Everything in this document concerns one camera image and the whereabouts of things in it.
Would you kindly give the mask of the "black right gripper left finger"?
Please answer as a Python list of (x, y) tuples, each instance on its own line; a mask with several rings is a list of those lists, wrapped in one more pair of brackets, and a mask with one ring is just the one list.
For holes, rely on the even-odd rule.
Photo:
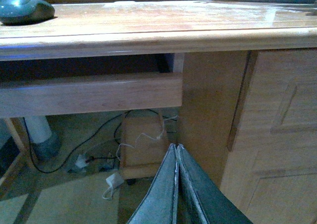
[(170, 144), (144, 199), (129, 224), (177, 223), (179, 164), (176, 145)]

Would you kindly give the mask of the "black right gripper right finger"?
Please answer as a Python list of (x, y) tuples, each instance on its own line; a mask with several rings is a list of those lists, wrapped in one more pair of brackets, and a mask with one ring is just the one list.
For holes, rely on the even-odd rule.
[(181, 190), (194, 224), (250, 224), (218, 189), (185, 147), (177, 147)]

